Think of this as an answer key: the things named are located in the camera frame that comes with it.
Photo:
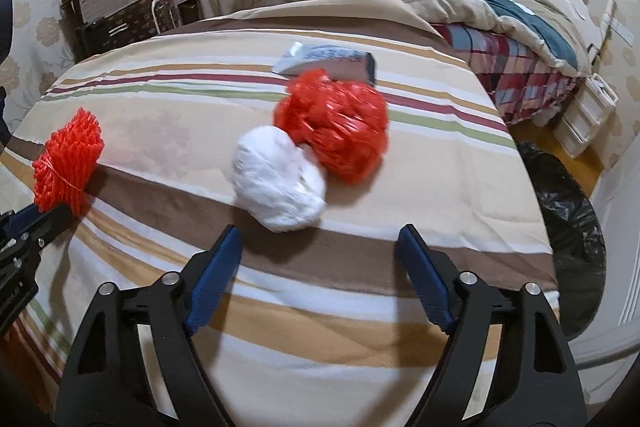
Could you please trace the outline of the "white wall switch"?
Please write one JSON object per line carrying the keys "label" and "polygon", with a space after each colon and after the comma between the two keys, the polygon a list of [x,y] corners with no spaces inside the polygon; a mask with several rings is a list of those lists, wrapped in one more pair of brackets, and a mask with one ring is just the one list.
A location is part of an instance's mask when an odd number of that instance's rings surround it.
{"label": "white wall switch", "polygon": [[612,19],[611,28],[612,31],[616,32],[616,34],[623,39],[623,42],[626,43],[627,46],[630,48],[634,46],[634,33],[617,18]]}

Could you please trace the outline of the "black trash bin with bag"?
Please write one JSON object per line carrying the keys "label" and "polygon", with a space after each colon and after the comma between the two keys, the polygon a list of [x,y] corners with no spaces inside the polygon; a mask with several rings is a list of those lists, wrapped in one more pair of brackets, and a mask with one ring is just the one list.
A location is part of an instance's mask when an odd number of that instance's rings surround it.
{"label": "black trash bin with bag", "polygon": [[604,294],[606,249],[588,196],[562,161],[529,142],[518,153],[532,181],[552,248],[560,323],[567,338],[592,322]]}

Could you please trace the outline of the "white plastic bag ball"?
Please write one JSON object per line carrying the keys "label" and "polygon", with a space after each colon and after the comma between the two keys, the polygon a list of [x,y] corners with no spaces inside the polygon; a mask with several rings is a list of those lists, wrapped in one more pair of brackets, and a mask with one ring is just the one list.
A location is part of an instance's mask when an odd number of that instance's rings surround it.
{"label": "white plastic bag ball", "polygon": [[282,129],[262,126],[236,144],[231,182],[236,202],[273,233],[315,225],[326,209],[326,170],[307,145]]}

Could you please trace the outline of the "plaid bed sheet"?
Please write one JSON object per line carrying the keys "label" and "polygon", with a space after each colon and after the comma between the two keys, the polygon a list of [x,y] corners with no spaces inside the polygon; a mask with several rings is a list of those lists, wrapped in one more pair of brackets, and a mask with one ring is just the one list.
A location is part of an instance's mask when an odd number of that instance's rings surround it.
{"label": "plaid bed sheet", "polygon": [[576,79],[510,37],[462,24],[434,28],[469,65],[509,126],[562,105],[576,89]]}

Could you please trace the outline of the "red plastic bag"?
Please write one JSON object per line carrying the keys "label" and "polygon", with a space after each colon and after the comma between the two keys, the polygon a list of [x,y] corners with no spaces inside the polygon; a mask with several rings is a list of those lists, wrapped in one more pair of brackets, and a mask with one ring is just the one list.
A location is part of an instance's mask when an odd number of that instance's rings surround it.
{"label": "red plastic bag", "polygon": [[311,69],[288,82],[274,125],[306,144],[320,165],[346,183],[367,179],[386,153],[388,115],[382,94],[365,82],[331,79]]}

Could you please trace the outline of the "white plastic drawer unit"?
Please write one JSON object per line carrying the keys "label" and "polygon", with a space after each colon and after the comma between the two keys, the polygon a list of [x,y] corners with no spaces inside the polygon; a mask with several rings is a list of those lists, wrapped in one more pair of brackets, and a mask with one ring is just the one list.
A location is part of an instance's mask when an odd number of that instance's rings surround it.
{"label": "white plastic drawer unit", "polygon": [[553,129],[555,139],[571,158],[585,152],[618,102],[614,90],[598,74],[589,76]]}

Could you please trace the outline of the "red foam net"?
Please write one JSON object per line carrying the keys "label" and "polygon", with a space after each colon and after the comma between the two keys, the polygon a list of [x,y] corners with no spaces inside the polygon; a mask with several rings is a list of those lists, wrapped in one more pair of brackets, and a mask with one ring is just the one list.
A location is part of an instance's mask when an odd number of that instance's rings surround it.
{"label": "red foam net", "polygon": [[85,205],[85,188],[104,149],[99,121],[78,108],[73,118],[51,134],[43,152],[32,162],[34,203],[40,212],[57,205],[70,207],[79,218]]}

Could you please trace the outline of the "small dark box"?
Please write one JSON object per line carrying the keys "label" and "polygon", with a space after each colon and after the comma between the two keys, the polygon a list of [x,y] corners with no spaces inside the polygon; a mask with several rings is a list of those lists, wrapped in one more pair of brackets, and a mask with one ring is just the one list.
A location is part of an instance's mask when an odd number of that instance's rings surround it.
{"label": "small dark box", "polygon": [[323,69],[332,80],[376,85],[376,63],[371,53],[334,44],[294,42],[272,66],[271,72],[297,77],[311,69]]}

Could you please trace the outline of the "striped bed sheet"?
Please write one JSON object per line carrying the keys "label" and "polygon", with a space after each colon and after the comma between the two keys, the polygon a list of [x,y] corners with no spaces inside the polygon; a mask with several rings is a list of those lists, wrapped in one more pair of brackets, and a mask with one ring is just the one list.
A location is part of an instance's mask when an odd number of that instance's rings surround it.
{"label": "striped bed sheet", "polygon": [[[324,180],[320,217],[299,231],[262,224],[279,196],[236,193],[242,136],[288,94],[277,61],[296,44],[349,46],[376,64],[387,147],[361,181]],[[498,287],[559,285],[524,162],[480,80],[395,0],[295,3],[217,17],[88,58],[55,80],[1,155],[1,206],[34,198],[34,164],[79,109],[104,149],[84,215],[48,246],[38,294],[2,355],[52,407],[81,317],[104,282],[155,282],[242,236],[241,265],[195,335],[205,373],[241,426],[399,426],[442,355],[395,262],[414,225],[460,270]]]}

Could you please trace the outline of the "white wardrobe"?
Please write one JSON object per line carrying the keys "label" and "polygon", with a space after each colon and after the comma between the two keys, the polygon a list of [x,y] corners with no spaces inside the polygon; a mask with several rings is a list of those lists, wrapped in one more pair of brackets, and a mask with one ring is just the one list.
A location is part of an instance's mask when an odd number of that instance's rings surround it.
{"label": "white wardrobe", "polygon": [[570,342],[588,407],[605,403],[639,353],[640,154],[634,140],[591,195],[604,243],[604,293],[587,328]]}

